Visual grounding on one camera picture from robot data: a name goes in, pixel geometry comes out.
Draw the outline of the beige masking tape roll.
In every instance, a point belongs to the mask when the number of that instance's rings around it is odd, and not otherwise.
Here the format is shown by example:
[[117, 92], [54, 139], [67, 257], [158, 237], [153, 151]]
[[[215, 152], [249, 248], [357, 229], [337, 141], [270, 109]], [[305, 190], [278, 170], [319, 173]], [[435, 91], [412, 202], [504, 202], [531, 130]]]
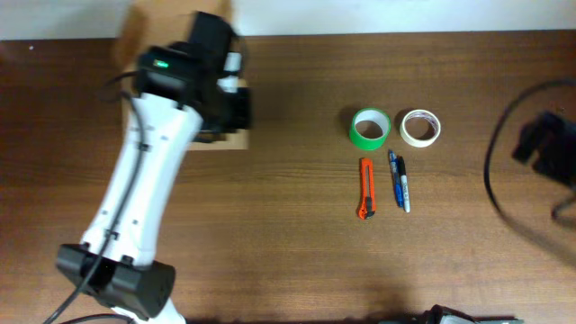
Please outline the beige masking tape roll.
[[426, 148], [440, 136], [442, 125], [437, 116], [427, 110], [408, 111], [400, 123], [400, 136], [412, 147]]

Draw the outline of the black white marker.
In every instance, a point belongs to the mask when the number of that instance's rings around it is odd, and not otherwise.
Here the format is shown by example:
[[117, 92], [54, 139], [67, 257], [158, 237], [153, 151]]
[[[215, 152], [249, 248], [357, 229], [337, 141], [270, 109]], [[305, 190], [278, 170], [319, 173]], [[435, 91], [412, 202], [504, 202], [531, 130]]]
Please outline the black white marker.
[[408, 184], [408, 177], [406, 172], [406, 166], [403, 157], [398, 158], [398, 169], [400, 174], [400, 184], [403, 196], [403, 208], [406, 213], [410, 212], [410, 192], [409, 192], [409, 184]]

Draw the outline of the cardboard box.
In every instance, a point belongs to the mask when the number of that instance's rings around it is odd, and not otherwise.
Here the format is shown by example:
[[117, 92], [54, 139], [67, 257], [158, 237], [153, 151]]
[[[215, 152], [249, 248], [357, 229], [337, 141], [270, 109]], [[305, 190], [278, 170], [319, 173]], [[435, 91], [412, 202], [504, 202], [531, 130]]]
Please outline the cardboard box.
[[231, 1], [132, 1], [121, 27], [117, 77], [148, 130], [199, 124], [188, 150], [244, 150], [252, 122], [248, 49]]

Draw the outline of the orange utility knife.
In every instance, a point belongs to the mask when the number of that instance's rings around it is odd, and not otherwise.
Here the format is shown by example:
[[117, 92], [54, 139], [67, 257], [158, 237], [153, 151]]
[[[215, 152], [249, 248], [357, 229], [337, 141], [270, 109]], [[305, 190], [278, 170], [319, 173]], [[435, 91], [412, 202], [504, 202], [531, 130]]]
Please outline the orange utility knife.
[[374, 164], [370, 158], [360, 159], [361, 200], [357, 215], [362, 220], [371, 219], [376, 213], [374, 193]]

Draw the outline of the green tape roll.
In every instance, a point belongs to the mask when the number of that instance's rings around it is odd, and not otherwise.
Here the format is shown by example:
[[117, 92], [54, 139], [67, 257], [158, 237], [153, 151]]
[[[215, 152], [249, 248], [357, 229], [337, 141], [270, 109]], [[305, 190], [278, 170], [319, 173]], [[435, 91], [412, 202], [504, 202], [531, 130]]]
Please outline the green tape roll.
[[383, 146], [391, 129], [391, 120], [385, 112], [375, 108], [364, 108], [354, 115], [349, 138], [359, 149], [377, 150]]

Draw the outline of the blue pen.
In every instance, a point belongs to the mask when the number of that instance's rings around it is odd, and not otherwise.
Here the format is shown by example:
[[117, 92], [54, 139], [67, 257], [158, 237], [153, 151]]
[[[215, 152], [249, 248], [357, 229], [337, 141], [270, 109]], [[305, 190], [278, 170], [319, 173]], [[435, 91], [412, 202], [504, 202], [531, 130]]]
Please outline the blue pen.
[[400, 174], [399, 174], [398, 168], [397, 168], [396, 155], [391, 149], [388, 151], [388, 157], [389, 157], [390, 167], [391, 167], [395, 200], [396, 200], [397, 205], [400, 208], [402, 208], [403, 207], [403, 193], [401, 190]]

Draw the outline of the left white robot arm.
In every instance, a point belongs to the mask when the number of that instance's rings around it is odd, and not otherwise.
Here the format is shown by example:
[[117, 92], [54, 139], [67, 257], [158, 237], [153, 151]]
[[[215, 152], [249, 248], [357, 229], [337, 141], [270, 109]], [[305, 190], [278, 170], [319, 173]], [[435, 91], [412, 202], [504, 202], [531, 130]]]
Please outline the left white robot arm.
[[198, 12], [188, 38], [139, 55], [121, 152], [98, 213], [76, 244], [58, 249], [57, 269], [75, 294], [129, 323], [181, 323], [172, 302], [176, 270], [156, 260], [158, 233], [186, 152], [252, 123], [240, 84], [244, 39], [222, 17]]

